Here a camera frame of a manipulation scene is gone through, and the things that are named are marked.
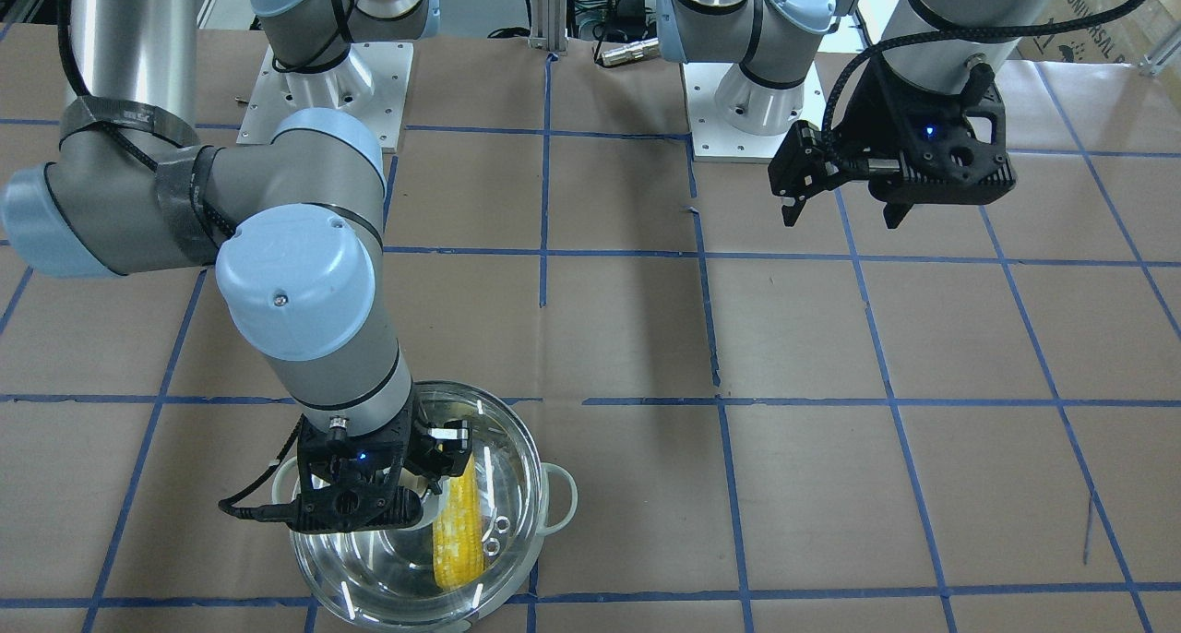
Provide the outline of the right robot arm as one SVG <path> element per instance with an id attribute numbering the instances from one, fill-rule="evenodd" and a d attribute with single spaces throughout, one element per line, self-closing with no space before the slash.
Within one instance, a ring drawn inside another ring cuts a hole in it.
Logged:
<path id="1" fill-rule="evenodd" d="M 363 120 L 298 107 L 265 145 L 208 146 L 195 129 L 193 0 L 58 0 L 72 96 L 60 158 L 4 187 L 4 229 L 34 270 L 122 278 L 213 266 L 233 324 L 301 419 L 291 502 L 218 503 L 299 533 L 425 523 L 409 472 L 442 492 L 464 474 L 465 423 L 424 413 L 383 302 L 381 146 Z"/>

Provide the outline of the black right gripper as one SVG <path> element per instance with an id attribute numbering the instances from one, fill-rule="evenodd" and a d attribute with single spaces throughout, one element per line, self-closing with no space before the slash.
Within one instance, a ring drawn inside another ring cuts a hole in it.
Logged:
<path id="1" fill-rule="evenodd" d="M 420 522 L 420 496 L 400 485 L 402 470 L 441 492 L 443 477 L 459 477 L 474 444 L 468 419 L 430 422 L 411 402 L 372 433 L 321 431 L 301 417 L 296 443 L 300 492 L 283 507 L 291 531 L 396 531 Z"/>

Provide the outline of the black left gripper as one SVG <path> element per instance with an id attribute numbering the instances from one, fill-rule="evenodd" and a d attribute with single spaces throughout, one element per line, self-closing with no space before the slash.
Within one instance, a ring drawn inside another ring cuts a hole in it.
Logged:
<path id="1" fill-rule="evenodd" d="M 916 204 L 987 205 L 1017 182 L 1005 141 L 1005 107 L 986 61 L 968 71 L 958 94 L 937 94 L 903 81 L 886 61 L 868 61 L 829 133 L 797 120 L 769 165 L 770 191 L 785 228 L 807 198 L 844 182 L 867 180 L 886 203 L 895 230 Z"/>

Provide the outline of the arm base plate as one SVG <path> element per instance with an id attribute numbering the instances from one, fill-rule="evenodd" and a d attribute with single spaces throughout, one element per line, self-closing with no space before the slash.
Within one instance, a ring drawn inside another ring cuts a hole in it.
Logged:
<path id="1" fill-rule="evenodd" d="M 735 63 L 687 63 L 683 70 L 697 159 L 766 163 L 794 120 L 821 123 L 824 94 L 815 68 L 787 90 L 757 85 Z"/>
<path id="2" fill-rule="evenodd" d="M 267 48 L 236 144 L 267 144 L 281 120 L 299 109 L 329 107 L 363 120 L 381 150 L 396 154 L 413 53 L 410 43 L 355 43 L 337 68 L 301 74 L 279 73 Z"/>

